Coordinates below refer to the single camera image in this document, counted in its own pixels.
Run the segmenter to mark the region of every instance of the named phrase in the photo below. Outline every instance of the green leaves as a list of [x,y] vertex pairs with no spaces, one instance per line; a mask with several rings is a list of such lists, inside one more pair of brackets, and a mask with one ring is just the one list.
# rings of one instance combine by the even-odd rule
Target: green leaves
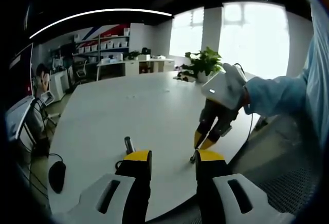
[[181,66],[182,69],[186,70],[183,74],[194,78],[197,78],[199,72],[204,71],[206,76],[208,76],[211,72],[218,72],[222,68],[221,56],[209,47],[199,53],[186,52],[185,57],[191,60],[191,64],[189,66],[185,64]]

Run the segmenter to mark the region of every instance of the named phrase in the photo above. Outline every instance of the computer monitor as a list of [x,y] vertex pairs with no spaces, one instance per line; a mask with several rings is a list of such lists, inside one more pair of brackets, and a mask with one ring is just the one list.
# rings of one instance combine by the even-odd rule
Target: computer monitor
[[32,95],[31,58],[33,43],[19,52],[9,64],[8,94],[5,108],[8,110],[26,96]]

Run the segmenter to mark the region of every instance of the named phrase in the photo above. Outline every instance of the computer mouse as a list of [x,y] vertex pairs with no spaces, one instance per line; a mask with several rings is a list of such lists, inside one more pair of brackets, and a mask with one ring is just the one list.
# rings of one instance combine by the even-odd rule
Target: computer mouse
[[54,192],[60,193],[63,189],[66,165],[62,161],[55,162],[49,169],[49,184]]

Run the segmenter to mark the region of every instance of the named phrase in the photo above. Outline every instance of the white flower pot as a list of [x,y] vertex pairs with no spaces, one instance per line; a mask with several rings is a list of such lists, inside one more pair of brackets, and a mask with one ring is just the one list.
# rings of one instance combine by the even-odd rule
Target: white flower pot
[[208,76],[206,76],[206,73],[204,71],[201,71],[197,74],[197,79],[202,84],[205,84],[208,82]]

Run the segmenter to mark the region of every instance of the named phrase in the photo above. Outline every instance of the window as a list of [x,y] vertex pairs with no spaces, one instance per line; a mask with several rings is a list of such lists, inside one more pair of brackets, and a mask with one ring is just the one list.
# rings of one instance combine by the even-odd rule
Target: window
[[186,52],[201,50],[204,8],[175,16],[171,28],[169,54],[184,57]]
[[289,59],[289,30],[282,6],[240,2],[224,4],[219,54],[223,62],[265,79],[284,76]]

